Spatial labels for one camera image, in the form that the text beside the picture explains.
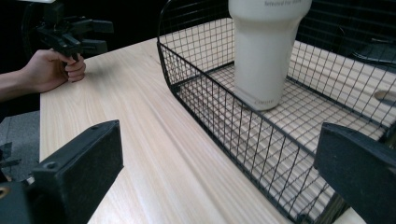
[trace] black wire basket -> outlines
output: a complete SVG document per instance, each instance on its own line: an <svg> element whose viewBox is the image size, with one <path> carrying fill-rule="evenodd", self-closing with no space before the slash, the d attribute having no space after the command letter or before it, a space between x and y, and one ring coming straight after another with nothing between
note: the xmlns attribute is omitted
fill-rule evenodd
<svg viewBox="0 0 396 224"><path fill-rule="evenodd" d="M227 0L173 0L158 50L170 91L278 211L331 223L346 209L313 167L321 124L378 140L396 119L391 1L313 1L301 21L279 105L256 111L233 94Z"/></svg>

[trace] white cup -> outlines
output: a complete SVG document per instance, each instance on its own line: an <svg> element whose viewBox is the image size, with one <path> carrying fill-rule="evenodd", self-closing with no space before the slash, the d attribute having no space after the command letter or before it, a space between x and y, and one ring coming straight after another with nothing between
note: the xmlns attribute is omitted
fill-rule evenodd
<svg viewBox="0 0 396 224"><path fill-rule="evenodd" d="M229 0L235 27L234 93L256 110L282 97L301 19L312 0Z"/></svg>

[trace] finger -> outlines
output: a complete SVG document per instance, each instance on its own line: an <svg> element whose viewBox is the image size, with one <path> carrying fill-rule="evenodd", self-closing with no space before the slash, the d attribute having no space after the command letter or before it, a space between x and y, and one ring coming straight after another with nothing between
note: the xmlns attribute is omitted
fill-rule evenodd
<svg viewBox="0 0 396 224"><path fill-rule="evenodd" d="M76 77L81 74L84 74L86 66L87 65L85 63L82 63L79 66L67 65L64 70L67 72L67 75L69 75L70 77Z"/></svg>
<svg viewBox="0 0 396 224"><path fill-rule="evenodd" d="M84 58L79 53L77 53L76 55L72 55L71 57L68 57L68 59L73 60L73 62L67 63L67 65L73 65L75 63L79 63L80 61L84 61Z"/></svg>
<svg viewBox="0 0 396 224"><path fill-rule="evenodd" d="M85 74L76 76L76 77L69 77L69 79L67 79L69 82L77 82L77 81L81 81L83 78L85 77Z"/></svg>
<svg viewBox="0 0 396 224"><path fill-rule="evenodd" d="M69 64L67 65L64 70L66 72L73 72L73 71L77 71L80 70L81 68L85 69L86 64L84 63L84 60L81 59L80 61L73 63L73 64Z"/></svg>
<svg viewBox="0 0 396 224"><path fill-rule="evenodd" d="M66 56L62 55L62 53L55 51L54 49L43 50L43 51L45 53L45 57L49 61L60 60L67 64L73 64L76 62L71 56L66 57Z"/></svg>

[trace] human hand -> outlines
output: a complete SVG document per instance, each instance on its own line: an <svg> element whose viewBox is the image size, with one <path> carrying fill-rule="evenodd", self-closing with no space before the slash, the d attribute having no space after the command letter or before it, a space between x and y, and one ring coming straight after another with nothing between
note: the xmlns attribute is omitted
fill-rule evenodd
<svg viewBox="0 0 396 224"><path fill-rule="evenodd" d="M51 91L66 81L84 78L86 64L78 55L78 62L52 49L38 50L21 70L21 81L30 92Z"/></svg>

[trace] light wood surface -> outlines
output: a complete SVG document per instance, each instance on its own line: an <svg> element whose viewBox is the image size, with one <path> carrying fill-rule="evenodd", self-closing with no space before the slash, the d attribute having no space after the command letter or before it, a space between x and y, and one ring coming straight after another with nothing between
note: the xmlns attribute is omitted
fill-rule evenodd
<svg viewBox="0 0 396 224"><path fill-rule="evenodd" d="M124 169L90 223L288 223L168 90L155 40L86 60L41 95L40 160L119 119Z"/></svg>

